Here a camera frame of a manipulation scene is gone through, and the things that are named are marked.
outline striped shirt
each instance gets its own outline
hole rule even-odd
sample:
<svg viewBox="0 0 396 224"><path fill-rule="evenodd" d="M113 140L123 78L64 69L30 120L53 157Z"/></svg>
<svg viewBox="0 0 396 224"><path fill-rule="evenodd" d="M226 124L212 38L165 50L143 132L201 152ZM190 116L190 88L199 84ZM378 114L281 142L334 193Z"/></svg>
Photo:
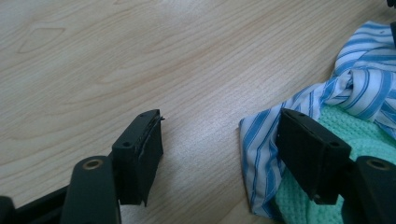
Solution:
<svg viewBox="0 0 396 224"><path fill-rule="evenodd" d="M271 200L285 164L277 156L276 128L282 107L318 120L325 105L340 105L396 138L396 49L389 25L368 21L340 51L332 77L296 93L288 101L239 123L242 173L254 214L277 218Z"/></svg>

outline green cloth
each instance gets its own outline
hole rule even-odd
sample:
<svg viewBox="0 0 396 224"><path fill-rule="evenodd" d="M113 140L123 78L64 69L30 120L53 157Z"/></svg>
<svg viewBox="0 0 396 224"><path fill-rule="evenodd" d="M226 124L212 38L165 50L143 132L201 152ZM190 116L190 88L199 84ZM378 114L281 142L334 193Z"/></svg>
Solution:
<svg viewBox="0 0 396 224"><path fill-rule="evenodd" d="M318 122L352 147L353 161L359 156L374 156L396 164L396 141L374 123L350 116L336 105L324 106ZM275 200L286 223L343 223L342 197L338 197L336 205L311 202L288 169Z"/></svg>

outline wooden table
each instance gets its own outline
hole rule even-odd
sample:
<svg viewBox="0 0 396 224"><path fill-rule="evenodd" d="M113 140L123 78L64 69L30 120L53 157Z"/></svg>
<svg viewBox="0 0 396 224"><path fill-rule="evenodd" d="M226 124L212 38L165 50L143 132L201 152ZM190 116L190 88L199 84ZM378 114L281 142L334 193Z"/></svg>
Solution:
<svg viewBox="0 0 396 224"><path fill-rule="evenodd" d="M148 207L123 223L269 223L249 213L238 122L329 77L385 1L0 1L0 194L16 206L161 109Z"/></svg>

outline fabric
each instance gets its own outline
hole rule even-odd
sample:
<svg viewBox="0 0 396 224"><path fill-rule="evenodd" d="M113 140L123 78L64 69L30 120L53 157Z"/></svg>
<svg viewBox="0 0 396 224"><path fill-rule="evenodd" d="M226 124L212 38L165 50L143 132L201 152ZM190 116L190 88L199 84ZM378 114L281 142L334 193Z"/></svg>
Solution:
<svg viewBox="0 0 396 224"><path fill-rule="evenodd" d="M350 158L374 156L396 164L396 141L370 121L348 115L340 106L326 105L318 122L346 141L351 147ZM285 170L276 193L276 204L286 223L343 223L343 198L336 205L317 205L310 201L289 170Z"/></svg>
<svg viewBox="0 0 396 224"><path fill-rule="evenodd" d="M346 42L331 78L239 123L242 173L254 214L277 218L271 206L285 164L275 145L279 110L297 110L318 120L325 105L339 105L396 137L396 49L389 25L368 21Z"/></svg>

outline blue striped cloth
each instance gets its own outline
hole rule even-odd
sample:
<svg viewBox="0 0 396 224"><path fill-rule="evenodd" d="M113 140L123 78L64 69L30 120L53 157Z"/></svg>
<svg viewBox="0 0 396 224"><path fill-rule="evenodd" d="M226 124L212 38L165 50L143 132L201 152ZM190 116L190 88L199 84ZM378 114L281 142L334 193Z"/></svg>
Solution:
<svg viewBox="0 0 396 224"><path fill-rule="evenodd" d="M328 81L240 121L242 172L254 214L277 218L271 201L285 168L275 145L280 109L318 120L325 105L340 105L396 138L396 49L389 25L364 23L342 48Z"/></svg>

